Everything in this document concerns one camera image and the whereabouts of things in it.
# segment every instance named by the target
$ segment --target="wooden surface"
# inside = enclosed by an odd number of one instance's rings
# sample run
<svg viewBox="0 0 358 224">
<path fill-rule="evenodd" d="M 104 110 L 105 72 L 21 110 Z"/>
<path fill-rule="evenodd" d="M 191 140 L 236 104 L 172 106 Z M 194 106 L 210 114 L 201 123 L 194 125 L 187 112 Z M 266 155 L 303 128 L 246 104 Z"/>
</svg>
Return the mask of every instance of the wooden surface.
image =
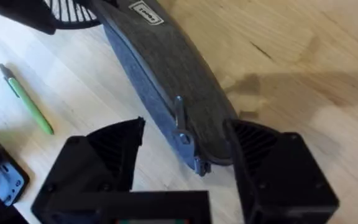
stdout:
<svg viewBox="0 0 358 224">
<path fill-rule="evenodd" d="M 243 119 L 297 131 L 341 207 L 358 223 L 358 1 L 160 0 L 216 74 Z M 29 173 L 18 210 L 36 196 L 65 139 L 144 116 L 134 190 L 208 189 L 215 223 L 242 223 L 231 167 L 199 178 L 173 154 L 142 106 L 101 27 L 47 36 L 0 17 L 0 63 L 55 129 L 35 124 L 0 73 L 0 142 Z"/>
</svg>

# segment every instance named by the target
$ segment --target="black plastic housing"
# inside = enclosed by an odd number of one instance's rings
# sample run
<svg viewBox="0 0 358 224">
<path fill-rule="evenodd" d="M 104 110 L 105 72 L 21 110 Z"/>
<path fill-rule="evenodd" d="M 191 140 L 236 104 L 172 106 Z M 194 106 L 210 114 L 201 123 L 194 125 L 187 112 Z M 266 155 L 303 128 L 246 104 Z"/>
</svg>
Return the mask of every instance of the black plastic housing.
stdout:
<svg viewBox="0 0 358 224">
<path fill-rule="evenodd" d="M 224 122 L 247 224 L 323 224 L 339 206 L 302 137 Z"/>
<path fill-rule="evenodd" d="M 129 192 L 144 125 L 138 118 L 70 137 L 32 206 L 41 223 L 211 223 L 205 191 Z"/>
</svg>

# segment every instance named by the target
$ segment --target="pen clip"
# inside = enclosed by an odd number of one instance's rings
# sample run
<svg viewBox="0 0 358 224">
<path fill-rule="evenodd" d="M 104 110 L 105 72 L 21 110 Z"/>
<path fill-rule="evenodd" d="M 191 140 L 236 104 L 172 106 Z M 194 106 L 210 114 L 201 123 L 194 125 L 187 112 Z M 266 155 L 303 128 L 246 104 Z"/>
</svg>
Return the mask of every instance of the pen clip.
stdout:
<svg viewBox="0 0 358 224">
<path fill-rule="evenodd" d="M 15 89 L 13 89 L 13 87 L 11 86 L 11 84 L 8 81 L 8 79 L 10 79 L 10 78 L 15 78 L 12 71 L 10 69 L 8 69 L 7 67 L 5 67 L 3 64 L 0 64 L 0 69 L 2 71 L 2 74 L 4 74 L 4 79 L 5 79 L 6 83 L 9 85 L 9 87 L 15 93 L 15 95 L 18 98 L 20 98 L 19 95 L 16 93 Z"/>
</svg>

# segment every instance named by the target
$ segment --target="ballpoint pen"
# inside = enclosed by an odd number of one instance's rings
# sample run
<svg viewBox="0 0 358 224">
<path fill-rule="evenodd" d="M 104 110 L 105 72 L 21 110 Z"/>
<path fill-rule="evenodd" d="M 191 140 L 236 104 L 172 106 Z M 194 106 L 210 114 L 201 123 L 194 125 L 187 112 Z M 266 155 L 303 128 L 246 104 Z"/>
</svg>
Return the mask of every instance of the ballpoint pen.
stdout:
<svg viewBox="0 0 358 224">
<path fill-rule="evenodd" d="M 22 85 L 16 80 L 16 77 L 13 75 L 12 71 L 10 71 L 3 64 L 0 64 L 0 69 L 4 74 L 4 79 L 7 81 L 8 85 L 11 87 L 15 95 L 20 98 L 27 109 L 30 111 L 32 117 L 38 123 L 38 125 L 48 134 L 53 134 L 53 129 L 49 125 L 48 121 L 42 115 L 41 111 L 35 105 L 35 103 L 31 100 L 28 94 L 23 89 Z"/>
</svg>

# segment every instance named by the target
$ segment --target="scooter logo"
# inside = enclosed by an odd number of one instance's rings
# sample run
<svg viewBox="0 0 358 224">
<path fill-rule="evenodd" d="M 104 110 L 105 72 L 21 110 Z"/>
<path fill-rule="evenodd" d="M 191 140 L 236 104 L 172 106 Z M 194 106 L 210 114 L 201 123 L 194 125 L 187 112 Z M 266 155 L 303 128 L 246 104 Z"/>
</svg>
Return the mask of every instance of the scooter logo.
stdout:
<svg viewBox="0 0 358 224">
<path fill-rule="evenodd" d="M 129 8 L 139 13 L 150 25 L 159 25 L 164 22 L 164 20 L 143 1 L 135 2 L 131 4 Z"/>
</svg>

